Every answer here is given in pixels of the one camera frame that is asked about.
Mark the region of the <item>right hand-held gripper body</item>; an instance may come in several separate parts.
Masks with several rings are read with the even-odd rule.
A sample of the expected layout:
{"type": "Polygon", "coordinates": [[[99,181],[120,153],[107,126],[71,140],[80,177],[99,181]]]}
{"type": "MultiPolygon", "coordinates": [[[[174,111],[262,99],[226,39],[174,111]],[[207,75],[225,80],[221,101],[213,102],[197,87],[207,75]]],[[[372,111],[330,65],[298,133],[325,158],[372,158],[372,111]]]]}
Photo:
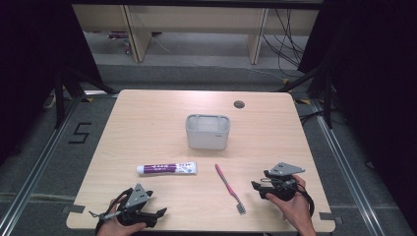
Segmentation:
{"type": "Polygon", "coordinates": [[[303,173],[304,171],[304,168],[288,163],[277,163],[276,166],[269,171],[271,178],[267,178],[265,176],[269,179],[271,186],[261,187],[261,198],[265,199],[267,197],[267,193],[270,193],[282,201],[290,201],[298,190],[298,182],[294,179],[293,175],[303,173]]]}

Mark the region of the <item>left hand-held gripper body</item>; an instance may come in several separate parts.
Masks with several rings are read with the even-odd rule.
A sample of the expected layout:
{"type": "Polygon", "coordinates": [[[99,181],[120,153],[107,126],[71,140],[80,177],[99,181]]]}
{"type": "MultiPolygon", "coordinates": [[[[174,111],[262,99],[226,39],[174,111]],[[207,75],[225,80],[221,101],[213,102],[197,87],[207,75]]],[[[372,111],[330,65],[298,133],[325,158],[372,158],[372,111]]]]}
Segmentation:
{"type": "Polygon", "coordinates": [[[137,184],[134,189],[130,189],[126,198],[117,208],[120,214],[117,216],[118,221],[124,225],[134,225],[143,222],[147,227],[155,227],[157,215],[155,213],[142,212],[142,208],[149,200],[147,192],[141,184],[137,184]]]}

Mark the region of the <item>pink toothbrush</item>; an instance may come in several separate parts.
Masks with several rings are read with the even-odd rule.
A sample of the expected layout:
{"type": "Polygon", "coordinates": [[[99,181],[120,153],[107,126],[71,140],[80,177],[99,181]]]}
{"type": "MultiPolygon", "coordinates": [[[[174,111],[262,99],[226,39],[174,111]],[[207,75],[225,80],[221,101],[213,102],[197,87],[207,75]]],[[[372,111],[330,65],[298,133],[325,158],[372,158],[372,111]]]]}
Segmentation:
{"type": "Polygon", "coordinates": [[[225,185],[228,193],[236,200],[236,202],[237,202],[237,206],[236,207],[238,209],[238,212],[240,214],[245,214],[246,213],[246,210],[245,210],[244,205],[242,204],[242,202],[239,199],[239,197],[237,196],[237,194],[233,191],[233,189],[231,188],[231,186],[227,182],[227,180],[226,180],[226,178],[225,178],[225,176],[224,176],[224,174],[223,174],[220,166],[218,164],[216,164],[214,167],[215,167],[215,170],[216,170],[217,174],[219,175],[220,179],[222,180],[223,184],[225,185]]]}

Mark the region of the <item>purple white toothpaste tube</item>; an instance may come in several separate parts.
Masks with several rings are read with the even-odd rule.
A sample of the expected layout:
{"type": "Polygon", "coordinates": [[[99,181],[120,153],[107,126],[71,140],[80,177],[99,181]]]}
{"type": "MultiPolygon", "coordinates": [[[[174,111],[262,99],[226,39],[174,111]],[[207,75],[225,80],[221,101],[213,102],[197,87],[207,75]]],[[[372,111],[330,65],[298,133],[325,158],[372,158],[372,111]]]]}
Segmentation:
{"type": "Polygon", "coordinates": [[[198,172],[197,163],[182,162],[182,163],[163,163],[163,164],[147,164],[139,165],[136,168],[139,175],[148,174],[196,174],[198,172]]]}

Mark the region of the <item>grey plastic holder box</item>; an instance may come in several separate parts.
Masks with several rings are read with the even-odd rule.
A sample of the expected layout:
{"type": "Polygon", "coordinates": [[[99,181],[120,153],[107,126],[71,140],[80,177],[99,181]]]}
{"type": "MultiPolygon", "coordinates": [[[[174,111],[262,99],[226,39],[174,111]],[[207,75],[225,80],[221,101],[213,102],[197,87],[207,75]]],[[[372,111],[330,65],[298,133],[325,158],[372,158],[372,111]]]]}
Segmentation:
{"type": "Polygon", "coordinates": [[[185,124],[188,146],[223,150],[227,147],[230,120],[223,115],[191,114],[185,124]]]}

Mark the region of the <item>person's right hand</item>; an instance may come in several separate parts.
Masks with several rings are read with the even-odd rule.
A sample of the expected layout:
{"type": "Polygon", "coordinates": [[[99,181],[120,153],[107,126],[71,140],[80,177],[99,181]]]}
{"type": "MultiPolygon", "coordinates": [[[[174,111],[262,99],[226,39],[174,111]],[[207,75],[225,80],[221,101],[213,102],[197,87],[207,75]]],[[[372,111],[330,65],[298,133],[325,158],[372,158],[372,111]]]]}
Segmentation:
{"type": "Polygon", "coordinates": [[[281,210],[282,219],[287,220],[295,229],[298,225],[313,225],[309,203],[300,193],[288,202],[282,201],[273,194],[267,194],[267,199],[281,210]]]}

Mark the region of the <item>person's left hand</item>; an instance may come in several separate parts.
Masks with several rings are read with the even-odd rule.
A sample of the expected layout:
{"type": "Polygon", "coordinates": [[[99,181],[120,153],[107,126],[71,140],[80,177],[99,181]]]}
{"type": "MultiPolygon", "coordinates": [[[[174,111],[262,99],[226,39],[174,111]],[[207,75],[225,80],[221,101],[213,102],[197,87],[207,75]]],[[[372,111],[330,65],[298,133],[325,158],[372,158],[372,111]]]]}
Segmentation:
{"type": "Polygon", "coordinates": [[[124,226],[114,217],[102,223],[96,232],[96,236],[132,236],[146,227],[147,225],[143,222],[124,226]]]}

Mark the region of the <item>black metal stand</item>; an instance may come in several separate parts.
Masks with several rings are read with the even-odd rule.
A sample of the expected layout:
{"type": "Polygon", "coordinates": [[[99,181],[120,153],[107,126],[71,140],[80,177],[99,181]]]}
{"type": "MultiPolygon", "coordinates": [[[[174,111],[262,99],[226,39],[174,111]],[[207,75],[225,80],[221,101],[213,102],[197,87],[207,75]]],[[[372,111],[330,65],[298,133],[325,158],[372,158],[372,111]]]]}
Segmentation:
{"type": "Polygon", "coordinates": [[[318,66],[294,82],[290,82],[283,88],[278,89],[277,92],[288,92],[308,81],[311,81],[307,91],[307,95],[310,98],[317,97],[319,94],[324,96],[323,117],[328,128],[331,129],[331,76],[329,70],[324,66],[318,66]]]}
{"type": "Polygon", "coordinates": [[[55,98],[56,98],[56,125],[59,128],[66,118],[66,110],[64,105],[64,89],[74,98],[81,98],[86,93],[82,89],[80,82],[88,84],[103,90],[107,94],[118,94],[119,90],[111,88],[103,83],[101,78],[95,79],[81,71],[68,66],[62,66],[55,75],[55,98]]]}

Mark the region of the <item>black curtain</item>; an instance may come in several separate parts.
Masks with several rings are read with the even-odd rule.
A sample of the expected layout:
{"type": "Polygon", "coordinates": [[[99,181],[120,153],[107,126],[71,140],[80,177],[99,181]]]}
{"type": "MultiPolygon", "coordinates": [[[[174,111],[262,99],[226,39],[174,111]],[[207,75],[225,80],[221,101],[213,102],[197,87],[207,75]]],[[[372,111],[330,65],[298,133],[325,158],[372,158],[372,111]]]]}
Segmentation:
{"type": "Polygon", "coordinates": [[[0,165],[66,68],[101,80],[71,0],[0,0],[0,165]]]}
{"type": "Polygon", "coordinates": [[[417,236],[417,0],[324,0],[301,72],[324,59],[347,19],[353,29],[332,76],[345,117],[417,236]]]}

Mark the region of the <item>small colourful clutter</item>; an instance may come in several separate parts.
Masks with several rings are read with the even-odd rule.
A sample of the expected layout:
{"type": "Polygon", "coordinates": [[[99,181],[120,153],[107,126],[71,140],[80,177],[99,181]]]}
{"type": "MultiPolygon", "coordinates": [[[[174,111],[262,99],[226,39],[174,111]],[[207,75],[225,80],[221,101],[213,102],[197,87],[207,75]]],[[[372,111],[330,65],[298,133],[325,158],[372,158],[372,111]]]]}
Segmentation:
{"type": "Polygon", "coordinates": [[[129,35],[124,31],[111,31],[107,37],[112,40],[122,39],[125,47],[125,53],[127,55],[131,54],[131,44],[129,40],[129,35]]]}

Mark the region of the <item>aluminium floor rail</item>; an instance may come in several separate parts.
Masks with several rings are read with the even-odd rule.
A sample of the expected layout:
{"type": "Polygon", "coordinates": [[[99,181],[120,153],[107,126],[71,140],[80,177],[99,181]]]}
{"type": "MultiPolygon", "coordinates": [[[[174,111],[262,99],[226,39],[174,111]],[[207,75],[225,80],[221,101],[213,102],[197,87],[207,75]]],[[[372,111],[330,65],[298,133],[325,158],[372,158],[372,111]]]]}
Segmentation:
{"type": "Polygon", "coordinates": [[[36,162],[31,167],[29,174],[26,176],[25,182],[19,191],[14,195],[7,211],[1,218],[0,236],[10,236],[13,232],[15,225],[19,221],[19,218],[30,200],[30,196],[34,188],[37,186],[39,179],[51,159],[53,152],[56,150],[60,140],[62,139],[68,123],[80,102],[81,99],[79,97],[72,98],[69,101],[68,106],[64,109],[63,120],[51,131],[47,143],[42,148],[36,162]]]}
{"type": "Polygon", "coordinates": [[[342,150],[342,147],[336,138],[334,131],[328,126],[328,122],[325,120],[325,115],[318,117],[318,122],[370,235],[386,236],[386,233],[381,226],[377,214],[371,206],[363,188],[361,187],[356,175],[348,163],[346,155],[342,150]]]}

